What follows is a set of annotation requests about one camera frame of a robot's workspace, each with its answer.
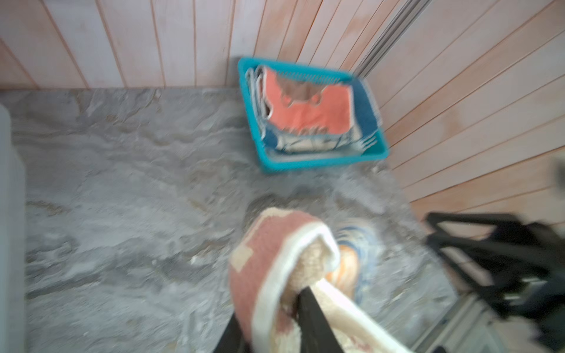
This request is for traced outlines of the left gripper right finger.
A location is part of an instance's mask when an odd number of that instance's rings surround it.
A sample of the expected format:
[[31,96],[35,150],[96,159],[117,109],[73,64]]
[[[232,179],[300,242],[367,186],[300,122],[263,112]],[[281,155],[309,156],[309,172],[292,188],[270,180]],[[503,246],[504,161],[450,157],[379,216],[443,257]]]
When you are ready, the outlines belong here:
[[297,297],[296,319],[301,330],[301,353],[343,353],[311,287]]

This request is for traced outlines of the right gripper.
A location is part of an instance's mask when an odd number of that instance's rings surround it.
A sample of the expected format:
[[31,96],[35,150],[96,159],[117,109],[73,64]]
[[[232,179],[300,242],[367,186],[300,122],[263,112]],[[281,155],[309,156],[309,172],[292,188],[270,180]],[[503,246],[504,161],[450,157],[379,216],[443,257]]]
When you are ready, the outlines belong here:
[[[551,351],[564,350],[564,239],[538,222],[523,224],[504,213],[428,213],[433,233],[426,244],[487,303],[497,304],[504,319],[520,316],[534,322],[536,341]],[[451,235],[442,223],[492,226],[483,240]],[[463,252],[487,271],[491,285],[481,285],[445,248]]]

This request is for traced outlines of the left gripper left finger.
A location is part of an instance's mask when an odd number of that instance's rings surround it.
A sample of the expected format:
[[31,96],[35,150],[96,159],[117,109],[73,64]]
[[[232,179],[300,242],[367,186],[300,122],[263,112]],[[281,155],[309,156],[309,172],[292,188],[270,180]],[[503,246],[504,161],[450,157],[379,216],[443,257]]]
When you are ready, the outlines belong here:
[[251,353],[250,345],[246,342],[238,320],[233,314],[219,339],[213,353]]

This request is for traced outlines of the small patterned cloth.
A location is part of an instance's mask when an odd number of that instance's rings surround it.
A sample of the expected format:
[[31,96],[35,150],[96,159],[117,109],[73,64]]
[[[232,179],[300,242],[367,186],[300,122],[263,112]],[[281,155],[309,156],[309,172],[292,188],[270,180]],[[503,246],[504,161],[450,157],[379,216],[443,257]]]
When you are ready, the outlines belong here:
[[309,289],[343,352],[405,352],[360,308],[382,249],[360,219],[331,230],[300,210],[260,213],[229,262],[235,320],[253,352],[299,352],[306,344],[298,300]]

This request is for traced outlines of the blue patterned towel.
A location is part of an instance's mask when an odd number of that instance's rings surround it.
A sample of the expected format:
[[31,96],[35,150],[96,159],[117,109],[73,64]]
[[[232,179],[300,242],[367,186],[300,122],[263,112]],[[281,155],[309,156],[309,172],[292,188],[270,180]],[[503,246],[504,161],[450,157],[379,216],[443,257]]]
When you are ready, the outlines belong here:
[[[353,90],[354,125],[349,132],[344,135],[293,135],[280,131],[266,121],[266,108],[263,106],[260,98],[261,67],[258,66],[255,69],[247,70],[245,78],[250,89],[255,120],[260,131],[260,139],[266,148],[283,154],[311,154],[344,149],[364,152],[376,143],[379,130],[379,112],[368,97],[366,87],[360,80],[353,79],[346,83],[333,83],[348,85]],[[332,85],[313,80],[298,81]]]

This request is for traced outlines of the red orange towel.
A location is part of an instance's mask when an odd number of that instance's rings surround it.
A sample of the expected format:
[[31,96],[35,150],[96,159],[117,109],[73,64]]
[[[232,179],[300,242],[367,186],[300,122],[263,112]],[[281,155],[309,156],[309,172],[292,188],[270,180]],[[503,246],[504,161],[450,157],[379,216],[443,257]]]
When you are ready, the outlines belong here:
[[293,135],[344,135],[354,125],[353,90],[284,77],[260,68],[260,98],[266,121]]

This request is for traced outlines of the white laundry basket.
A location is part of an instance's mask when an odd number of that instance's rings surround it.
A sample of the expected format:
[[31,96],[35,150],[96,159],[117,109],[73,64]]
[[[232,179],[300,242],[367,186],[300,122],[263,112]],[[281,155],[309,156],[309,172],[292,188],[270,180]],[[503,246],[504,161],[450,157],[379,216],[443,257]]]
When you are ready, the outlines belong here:
[[1,351],[26,351],[26,169],[1,107]]

